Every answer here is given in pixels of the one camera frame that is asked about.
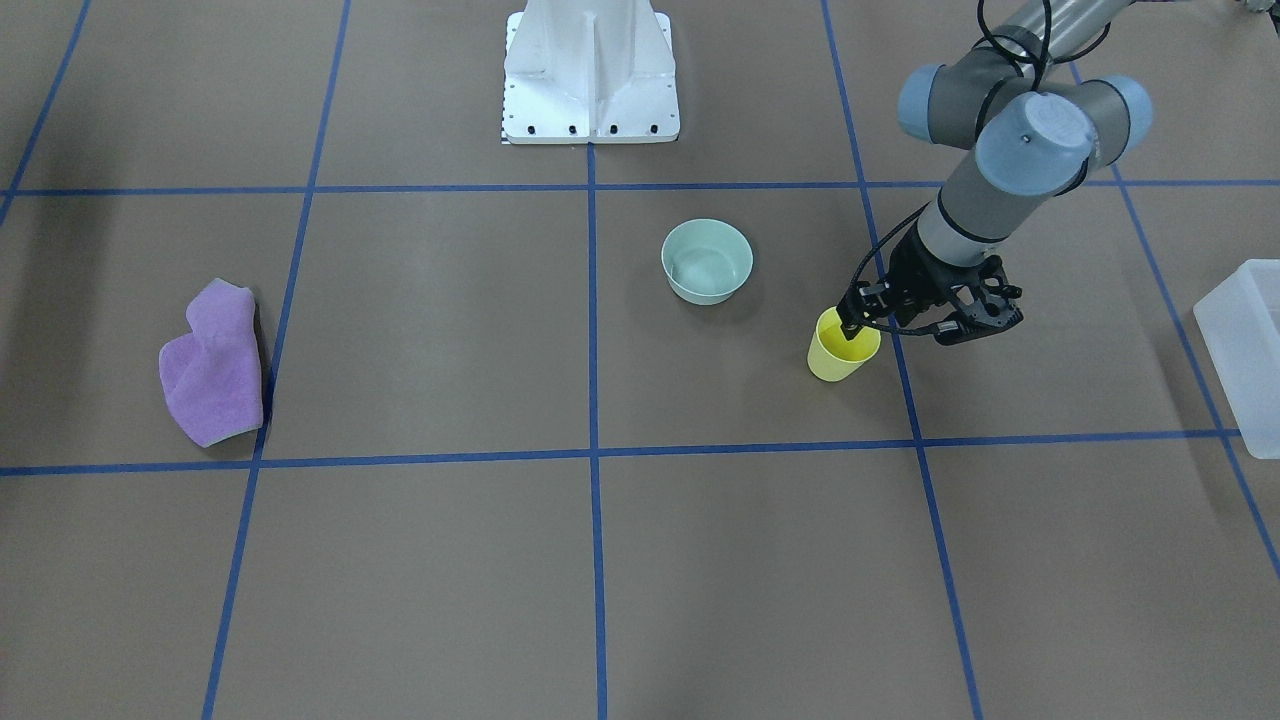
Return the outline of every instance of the light blue cap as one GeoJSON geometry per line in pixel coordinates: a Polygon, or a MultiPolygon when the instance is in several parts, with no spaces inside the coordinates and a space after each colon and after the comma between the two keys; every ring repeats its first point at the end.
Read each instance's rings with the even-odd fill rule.
{"type": "Polygon", "coordinates": [[[1129,142],[1125,142],[1124,150],[1120,151],[1124,155],[1147,137],[1147,131],[1151,129],[1151,123],[1156,119],[1156,109],[1151,105],[1147,90],[1132,77],[1106,76],[1098,79],[1116,88],[1129,108],[1129,142]]]}
{"type": "Polygon", "coordinates": [[[1010,195],[1047,195],[1080,172],[1096,137],[1089,117],[1070,100],[1024,92],[982,129],[974,159],[983,177],[1010,195]]]}
{"type": "Polygon", "coordinates": [[[906,135],[933,142],[929,136],[929,95],[933,92],[933,77],[942,65],[924,65],[911,73],[897,95],[897,124],[906,135]]]}

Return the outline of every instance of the white bracket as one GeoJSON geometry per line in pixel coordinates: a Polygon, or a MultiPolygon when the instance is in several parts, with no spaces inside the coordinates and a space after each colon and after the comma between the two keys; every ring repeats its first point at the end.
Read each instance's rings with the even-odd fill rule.
{"type": "Polygon", "coordinates": [[[669,142],[671,19],[649,0],[529,0],[507,19],[506,142],[669,142]]]}

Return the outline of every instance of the purple cloth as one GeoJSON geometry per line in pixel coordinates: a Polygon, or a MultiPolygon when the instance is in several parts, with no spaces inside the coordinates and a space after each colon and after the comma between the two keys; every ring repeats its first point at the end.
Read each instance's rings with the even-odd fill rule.
{"type": "Polygon", "coordinates": [[[191,333],[160,348],[169,414],[200,447],[262,427],[253,293],[218,278],[187,306],[191,333]]]}

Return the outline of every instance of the yellow cup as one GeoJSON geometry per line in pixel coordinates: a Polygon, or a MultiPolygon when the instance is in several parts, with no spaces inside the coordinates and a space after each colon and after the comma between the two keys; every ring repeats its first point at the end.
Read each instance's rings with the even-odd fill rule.
{"type": "Polygon", "coordinates": [[[809,342],[809,369],[818,379],[833,383],[849,377],[879,350],[879,331],[863,328],[854,340],[845,340],[840,313],[828,307],[819,318],[809,342]]]}

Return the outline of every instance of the white plastic bin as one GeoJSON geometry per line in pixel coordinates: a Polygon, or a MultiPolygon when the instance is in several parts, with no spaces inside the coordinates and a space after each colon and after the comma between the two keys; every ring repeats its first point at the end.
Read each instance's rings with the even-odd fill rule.
{"type": "Polygon", "coordinates": [[[1196,304],[1249,455],[1280,459],[1280,260],[1245,260],[1196,304]]]}

